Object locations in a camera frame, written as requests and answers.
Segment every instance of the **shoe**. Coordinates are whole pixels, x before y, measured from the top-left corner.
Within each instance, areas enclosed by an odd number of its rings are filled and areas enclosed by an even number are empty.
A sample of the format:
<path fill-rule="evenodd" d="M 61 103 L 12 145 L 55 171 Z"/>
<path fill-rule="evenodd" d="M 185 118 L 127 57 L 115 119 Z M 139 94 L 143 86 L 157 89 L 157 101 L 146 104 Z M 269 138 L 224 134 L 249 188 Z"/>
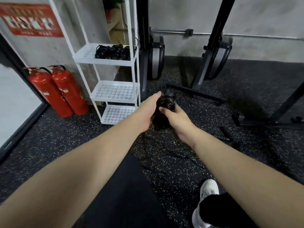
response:
<path fill-rule="evenodd" d="M 213 179 L 207 179 L 200 190 L 200 201 L 199 204 L 197 206 L 197 208 L 194 210 L 193 214 L 192 214 L 192 224 L 194 226 L 194 228 L 208 228 L 209 226 L 211 226 L 210 224 L 204 222 L 201 219 L 200 213 L 199 213 L 199 205 L 200 202 L 202 200 L 204 200 L 204 198 L 206 198 L 207 196 L 211 195 L 211 194 L 219 194 L 218 191 L 218 186 L 215 180 Z"/>

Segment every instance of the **fire extinguisher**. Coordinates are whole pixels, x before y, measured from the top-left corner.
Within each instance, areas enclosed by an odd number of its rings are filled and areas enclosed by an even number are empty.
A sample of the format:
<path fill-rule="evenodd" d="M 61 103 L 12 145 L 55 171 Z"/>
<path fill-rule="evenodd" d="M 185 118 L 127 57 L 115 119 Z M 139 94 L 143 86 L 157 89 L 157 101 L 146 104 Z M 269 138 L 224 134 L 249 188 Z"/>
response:
<path fill-rule="evenodd" d="M 81 96 L 81 90 L 76 83 L 72 73 L 63 65 L 50 66 L 52 69 L 52 79 L 66 100 L 74 110 L 75 114 L 83 115 L 89 111 L 89 106 Z"/>
<path fill-rule="evenodd" d="M 25 69 L 28 69 L 30 73 L 29 81 L 36 87 L 42 96 L 44 96 L 60 117 L 66 118 L 73 114 L 71 107 L 57 88 L 48 69 L 43 67 L 30 67 Z"/>

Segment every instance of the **perforated shelf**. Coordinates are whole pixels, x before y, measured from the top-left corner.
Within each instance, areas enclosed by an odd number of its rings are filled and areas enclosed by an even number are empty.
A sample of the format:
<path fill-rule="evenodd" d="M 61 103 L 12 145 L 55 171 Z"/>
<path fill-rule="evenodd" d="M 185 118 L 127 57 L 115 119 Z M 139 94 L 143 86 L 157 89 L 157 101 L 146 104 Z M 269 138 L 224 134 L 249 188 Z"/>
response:
<path fill-rule="evenodd" d="M 101 118 L 102 124 L 115 125 L 135 111 L 134 106 L 107 105 Z"/>
<path fill-rule="evenodd" d="M 98 59 L 95 58 L 96 48 L 98 45 L 112 46 L 112 44 L 98 44 L 98 43 L 88 43 L 83 46 L 74 56 L 74 60 L 77 63 L 86 64 L 101 64 L 101 65 L 114 65 L 114 66 L 132 66 L 138 54 L 138 49 L 136 50 L 134 57 L 131 61 L 123 60 L 111 60 L 111 59 Z"/>
<path fill-rule="evenodd" d="M 136 103 L 139 84 L 135 83 L 135 99 L 133 95 L 133 83 L 124 81 L 99 81 L 90 98 L 93 101 L 109 101 L 119 103 Z"/>

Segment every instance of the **red poster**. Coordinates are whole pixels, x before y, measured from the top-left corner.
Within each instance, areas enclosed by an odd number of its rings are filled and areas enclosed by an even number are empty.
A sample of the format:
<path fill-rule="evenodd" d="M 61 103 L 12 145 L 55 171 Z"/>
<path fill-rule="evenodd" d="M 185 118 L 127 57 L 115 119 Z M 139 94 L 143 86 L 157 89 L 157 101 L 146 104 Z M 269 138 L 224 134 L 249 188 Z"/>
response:
<path fill-rule="evenodd" d="M 63 37 L 57 19 L 47 4 L 0 3 L 0 15 L 15 35 Z"/>

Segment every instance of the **forearm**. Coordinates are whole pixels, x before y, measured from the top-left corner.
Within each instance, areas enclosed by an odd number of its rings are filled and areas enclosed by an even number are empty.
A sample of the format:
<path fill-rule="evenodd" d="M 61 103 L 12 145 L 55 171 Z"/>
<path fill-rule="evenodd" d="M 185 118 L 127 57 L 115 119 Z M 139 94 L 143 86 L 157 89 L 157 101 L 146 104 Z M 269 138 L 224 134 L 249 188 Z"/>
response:
<path fill-rule="evenodd" d="M 136 114 L 37 172 L 0 206 L 0 227 L 71 227 L 141 132 Z"/>
<path fill-rule="evenodd" d="M 200 129 L 192 137 L 197 155 L 258 226 L 304 225 L 304 186 Z"/>

